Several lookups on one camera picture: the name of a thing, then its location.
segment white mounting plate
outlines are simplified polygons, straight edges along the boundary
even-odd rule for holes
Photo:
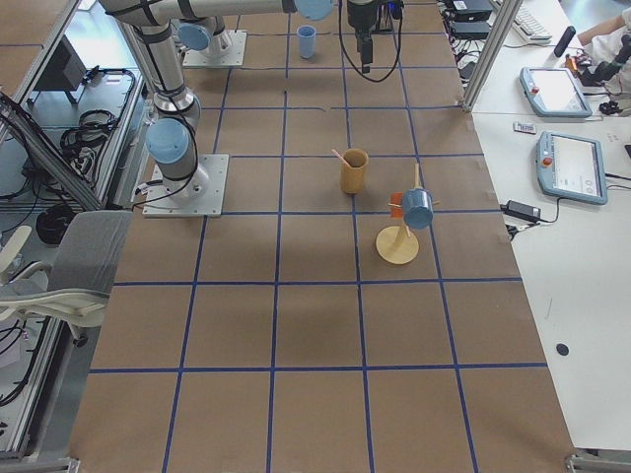
[[[164,186],[150,187],[147,200],[158,198],[161,200],[145,205],[143,215],[155,218],[221,216],[228,175],[228,159],[228,155],[199,155],[199,166],[204,168],[209,176],[208,188],[202,195],[184,204],[175,202],[171,197],[162,199],[161,197],[167,194]],[[157,166],[154,168],[152,179],[162,179],[162,173]]]
[[[227,30],[227,32],[233,40],[233,46],[228,54],[221,57],[208,57],[199,51],[189,50],[184,56],[182,67],[190,69],[220,69],[243,66],[247,32],[245,30]]]

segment wooden stick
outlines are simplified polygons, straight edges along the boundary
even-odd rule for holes
[[[421,187],[421,165],[414,165],[414,187]]]
[[[340,154],[339,154],[337,151],[335,151],[335,150],[331,150],[331,151],[333,152],[333,154],[334,154],[337,158],[339,158],[339,159],[340,159],[340,161],[341,161],[342,163],[344,163],[347,167],[352,168],[351,164],[350,164],[348,161],[346,161],[342,155],[340,155]]]

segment aluminum rail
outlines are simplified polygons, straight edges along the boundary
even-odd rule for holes
[[[482,91],[482,86],[484,86],[491,72],[493,62],[495,62],[495,58],[499,54],[500,49],[502,49],[504,39],[506,39],[506,35],[509,33],[513,25],[513,20],[521,6],[522,0],[504,0],[502,3],[502,7],[493,23],[491,33],[482,48],[480,58],[473,70],[473,75],[464,91],[464,98],[461,105],[465,111],[473,111],[475,101],[477,101]]]

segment small black object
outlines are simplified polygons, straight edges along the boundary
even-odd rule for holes
[[[559,39],[558,44],[554,48],[554,55],[556,57],[561,57],[561,55],[565,52],[568,44],[570,44],[570,41],[574,37],[574,34],[576,34],[576,30],[574,27],[570,26],[565,29],[565,32],[563,32],[561,39]]]
[[[567,357],[568,353],[570,353],[570,349],[568,348],[568,346],[563,343],[558,343],[556,345],[556,351],[562,357]]]
[[[75,215],[77,214],[67,204],[50,207],[37,216],[37,236],[46,244],[59,244]]]
[[[622,111],[617,101],[604,101],[598,106],[598,110],[604,115],[613,115]]]
[[[502,209],[502,212],[506,215],[510,215],[516,219],[526,220],[534,224],[541,221],[541,209],[521,202],[509,200],[506,205],[500,205],[500,209]]]
[[[464,81],[468,81],[473,75],[473,70],[475,69],[475,62],[469,61],[465,66],[461,69],[458,69],[460,74],[460,78]]]
[[[452,36],[457,39],[486,39],[491,27],[486,22],[452,22]]]
[[[81,335],[81,337],[79,337],[79,339],[77,340],[73,340],[72,341],[73,345],[77,348],[81,348],[83,346],[86,345],[86,343],[88,343],[88,337],[85,335]]]
[[[456,22],[485,22],[493,12],[489,0],[446,0],[445,7]]]

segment power adapter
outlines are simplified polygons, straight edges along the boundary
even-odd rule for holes
[[[534,224],[541,221],[541,209],[521,202],[509,200],[506,205],[500,205],[500,209],[502,209],[502,212],[506,215],[515,217],[516,219],[526,220]]]

